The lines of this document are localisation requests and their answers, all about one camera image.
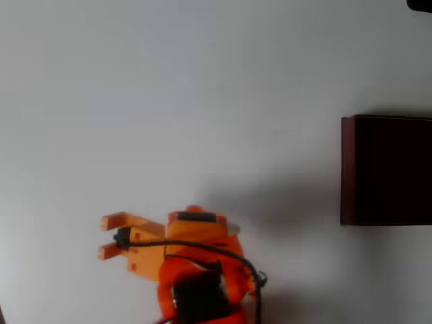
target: dark red box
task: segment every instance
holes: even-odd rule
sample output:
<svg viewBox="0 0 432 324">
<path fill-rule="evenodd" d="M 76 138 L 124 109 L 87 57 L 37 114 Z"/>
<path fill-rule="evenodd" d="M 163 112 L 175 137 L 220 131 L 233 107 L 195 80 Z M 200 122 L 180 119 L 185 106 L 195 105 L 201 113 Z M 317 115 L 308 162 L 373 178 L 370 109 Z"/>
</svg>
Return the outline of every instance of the dark red box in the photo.
<svg viewBox="0 0 432 324">
<path fill-rule="evenodd" d="M 342 225 L 432 225 L 432 119 L 342 118 Z"/>
</svg>

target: orange plastic part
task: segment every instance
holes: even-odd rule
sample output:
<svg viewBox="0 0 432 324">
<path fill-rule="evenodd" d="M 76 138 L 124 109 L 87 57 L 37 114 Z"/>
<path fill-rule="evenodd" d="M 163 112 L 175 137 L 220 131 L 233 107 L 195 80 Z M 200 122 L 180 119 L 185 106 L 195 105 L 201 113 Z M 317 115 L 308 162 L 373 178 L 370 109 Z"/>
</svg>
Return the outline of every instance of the orange plastic part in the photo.
<svg viewBox="0 0 432 324">
<path fill-rule="evenodd" d="M 205 213 L 198 206 L 186 209 L 189 213 Z M 161 240 L 185 240 L 199 242 L 224 249 L 239 256 L 243 250 L 237 235 L 228 236 L 227 220 L 216 215 L 216 222 L 185 221 L 178 219 L 178 213 L 169 214 L 166 229 L 161 224 L 128 213 L 116 213 L 103 218 L 103 230 L 131 227 L 131 242 L 152 242 Z M 229 317 L 202 324 L 244 324 L 246 322 L 240 303 L 248 292 L 253 292 L 254 285 L 249 270 L 238 260 L 222 254 L 185 246 L 152 246 L 148 248 L 131 247 L 122 250 L 115 243 L 99 249 L 99 258 L 107 260 L 117 255 L 128 258 L 128 269 L 136 275 L 153 281 L 159 281 L 158 297 L 161 312 L 166 319 L 175 318 L 173 286 L 176 282 L 208 271 L 201 263 L 219 263 L 222 268 L 224 290 L 230 305 L 237 311 Z"/>
<path fill-rule="evenodd" d="M 134 216 L 125 212 L 116 213 L 102 218 L 102 230 L 113 230 L 121 227 L 131 227 L 130 241 L 164 239 L 165 226 Z M 107 260 L 117 255 L 128 258 L 128 270 L 143 278 L 159 281 L 159 269 L 164 261 L 163 246 L 139 249 L 131 248 L 129 251 L 118 248 L 115 243 L 99 248 L 99 259 Z"/>
</svg>

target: wire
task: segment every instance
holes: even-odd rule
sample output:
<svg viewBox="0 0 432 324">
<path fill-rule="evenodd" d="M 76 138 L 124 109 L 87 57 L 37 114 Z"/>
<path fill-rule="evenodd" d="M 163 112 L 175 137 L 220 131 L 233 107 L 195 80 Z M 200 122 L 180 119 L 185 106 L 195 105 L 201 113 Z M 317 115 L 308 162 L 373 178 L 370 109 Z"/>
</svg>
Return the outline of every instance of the wire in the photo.
<svg viewBox="0 0 432 324">
<path fill-rule="evenodd" d="M 226 251 L 206 244 L 190 242 L 190 241 L 170 240 L 170 241 L 160 241 L 160 242 L 153 241 L 153 242 L 123 242 L 123 243 L 128 245 L 129 247 L 137 247 L 137 248 L 146 248 L 146 247 L 148 248 L 151 246 L 167 246 L 167 245 L 189 246 L 192 248 L 199 248 L 201 250 L 206 250 L 209 252 L 225 255 L 226 257 L 240 261 L 245 267 L 247 267 L 250 270 L 250 273 L 252 274 L 252 277 L 255 281 L 255 298 L 256 298 L 255 323 L 261 324 L 261 288 L 264 286 L 267 280 L 265 279 L 263 280 L 263 278 L 259 275 L 258 271 L 254 268 L 253 264 L 248 259 L 245 259 L 244 257 L 237 255 L 236 253 L 233 253 L 231 251 Z"/>
</svg>

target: orange robotic arm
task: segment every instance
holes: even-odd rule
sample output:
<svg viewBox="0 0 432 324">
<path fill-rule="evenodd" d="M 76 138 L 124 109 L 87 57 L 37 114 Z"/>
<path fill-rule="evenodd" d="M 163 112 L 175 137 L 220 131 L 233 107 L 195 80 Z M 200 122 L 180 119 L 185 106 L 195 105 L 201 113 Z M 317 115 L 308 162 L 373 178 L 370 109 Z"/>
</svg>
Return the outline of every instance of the orange robotic arm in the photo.
<svg viewBox="0 0 432 324">
<path fill-rule="evenodd" d="M 115 242 L 99 249 L 101 260 L 128 258 L 129 271 L 159 282 L 164 321 L 174 324 L 244 324 L 241 302 L 256 298 L 266 279 L 243 257 L 237 235 L 228 235 L 224 216 L 200 207 L 169 215 L 161 224 L 117 213 L 103 218 L 103 230 L 117 228 Z"/>
</svg>

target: black object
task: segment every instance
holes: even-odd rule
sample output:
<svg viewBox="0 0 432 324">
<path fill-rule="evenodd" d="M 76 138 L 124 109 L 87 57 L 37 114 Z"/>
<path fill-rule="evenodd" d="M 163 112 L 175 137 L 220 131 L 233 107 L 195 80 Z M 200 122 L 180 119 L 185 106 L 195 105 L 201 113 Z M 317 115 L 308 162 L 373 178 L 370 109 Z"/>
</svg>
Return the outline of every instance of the black object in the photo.
<svg viewBox="0 0 432 324">
<path fill-rule="evenodd" d="M 179 221 L 206 221 L 208 223 L 216 223 L 216 214 L 213 213 L 192 213 L 182 211 L 178 213 L 177 220 Z"/>
<path fill-rule="evenodd" d="M 342 119 L 342 225 L 432 225 L 432 119 Z"/>
<path fill-rule="evenodd" d="M 407 0 L 411 10 L 432 13 L 432 0 Z"/>
<path fill-rule="evenodd" d="M 178 282 L 173 297 L 182 324 L 212 321 L 232 314 L 218 271 L 205 271 Z"/>
<path fill-rule="evenodd" d="M 121 227 L 117 230 L 114 240 L 118 248 L 129 251 L 130 230 L 131 227 Z"/>
</svg>

